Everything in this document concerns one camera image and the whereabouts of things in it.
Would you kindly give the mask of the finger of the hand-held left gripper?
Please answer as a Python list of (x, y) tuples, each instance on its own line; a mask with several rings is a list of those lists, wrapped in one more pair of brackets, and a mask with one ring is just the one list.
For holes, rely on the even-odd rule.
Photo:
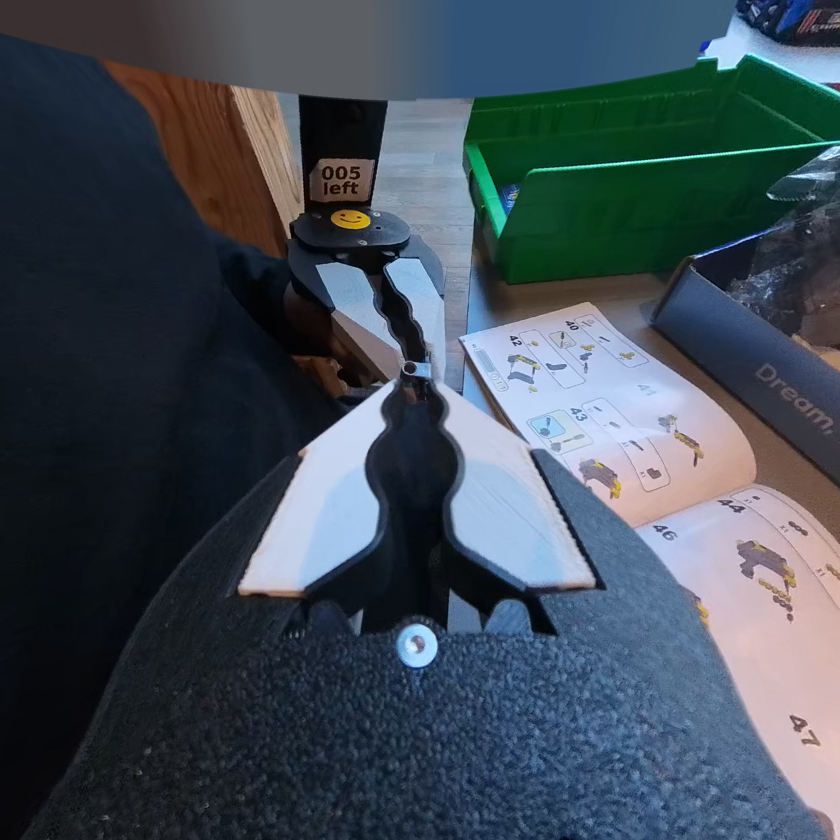
[(380, 311), (375, 290), (362, 269), (320, 264), (318, 276), (332, 305), (334, 331), (342, 345), (379, 382), (398, 379), (403, 349)]
[(402, 337), (406, 359), (427, 362), (436, 382), (445, 379), (445, 302), (422, 260), (399, 257), (385, 266), (390, 287), (406, 304)]

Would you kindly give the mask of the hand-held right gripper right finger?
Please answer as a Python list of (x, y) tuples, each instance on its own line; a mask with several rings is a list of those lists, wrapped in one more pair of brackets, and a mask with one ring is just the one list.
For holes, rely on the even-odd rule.
[(444, 570), (456, 592), (591, 590), (595, 574), (531, 447), (447, 385), (440, 431), (455, 451)]

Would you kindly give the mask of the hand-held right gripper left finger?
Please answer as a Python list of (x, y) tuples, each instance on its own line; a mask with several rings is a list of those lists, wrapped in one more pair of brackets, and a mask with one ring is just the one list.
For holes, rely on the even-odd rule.
[(240, 595), (303, 596), (372, 545), (380, 502), (365, 462), (385, 431), (382, 408), (396, 384), (378, 388), (299, 453), (301, 462), (238, 583)]

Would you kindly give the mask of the person's left forearm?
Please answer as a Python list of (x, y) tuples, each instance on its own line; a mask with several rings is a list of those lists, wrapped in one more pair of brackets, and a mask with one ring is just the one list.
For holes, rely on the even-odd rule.
[(246, 313), (290, 355), (310, 354), (308, 342), (287, 315), (288, 263), (212, 228), (209, 234), (224, 282)]

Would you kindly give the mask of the wooden desk leg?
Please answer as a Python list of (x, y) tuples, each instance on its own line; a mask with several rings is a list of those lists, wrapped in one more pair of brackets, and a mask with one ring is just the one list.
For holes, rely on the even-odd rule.
[(286, 257), (304, 199), (277, 94), (100, 62), (149, 113), (166, 160), (206, 225), (270, 258)]

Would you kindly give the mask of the person's left hand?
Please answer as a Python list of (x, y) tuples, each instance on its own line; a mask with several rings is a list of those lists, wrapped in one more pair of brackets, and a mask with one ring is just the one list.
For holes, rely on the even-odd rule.
[(291, 283), (283, 294), (282, 314), (287, 325), (283, 343), (290, 354), (331, 358), (342, 364), (350, 357), (333, 330), (331, 313), (298, 294)]

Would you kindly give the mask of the white building instruction booklet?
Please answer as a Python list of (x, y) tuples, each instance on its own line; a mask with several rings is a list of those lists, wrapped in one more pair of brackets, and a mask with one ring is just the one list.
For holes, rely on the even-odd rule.
[(636, 529), (687, 590), (772, 758), (838, 838), (838, 541), (756, 482), (753, 449), (722, 407), (594, 304), (459, 342), (512, 429)]

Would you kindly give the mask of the person's dark top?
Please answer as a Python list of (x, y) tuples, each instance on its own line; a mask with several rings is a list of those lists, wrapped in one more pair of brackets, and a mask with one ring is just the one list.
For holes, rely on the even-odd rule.
[(67, 770), (146, 606), (342, 411), (225, 284), (147, 111), (2, 35), (2, 838)]

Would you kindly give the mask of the green plastic bin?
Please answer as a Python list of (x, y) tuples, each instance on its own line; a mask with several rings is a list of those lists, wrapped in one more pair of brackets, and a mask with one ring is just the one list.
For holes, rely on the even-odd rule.
[[(476, 98), (464, 165), (510, 285), (675, 268), (782, 211), (772, 184), (838, 144), (838, 91), (745, 56), (589, 87)], [(505, 217), (498, 188), (520, 183)]]

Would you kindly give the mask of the dark grey cardboard box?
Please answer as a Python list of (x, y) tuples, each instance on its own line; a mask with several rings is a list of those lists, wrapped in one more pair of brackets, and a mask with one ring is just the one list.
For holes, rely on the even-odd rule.
[(839, 373), (733, 300), (761, 233), (686, 258), (651, 325), (834, 484), (839, 482)]

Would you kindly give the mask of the clear plastic bag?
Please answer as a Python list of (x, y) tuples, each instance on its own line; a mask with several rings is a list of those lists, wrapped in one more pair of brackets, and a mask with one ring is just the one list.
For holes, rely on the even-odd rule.
[(839, 369), (839, 146), (766, 193), (784, 214), (757, 240), (746, 275), (727, 294)]

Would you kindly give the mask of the dark printed package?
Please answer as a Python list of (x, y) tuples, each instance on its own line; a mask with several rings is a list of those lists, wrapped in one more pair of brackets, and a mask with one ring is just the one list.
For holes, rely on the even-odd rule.
[(839, 47), (838, 1), (737, 1), (735, 12), (779, 44)]

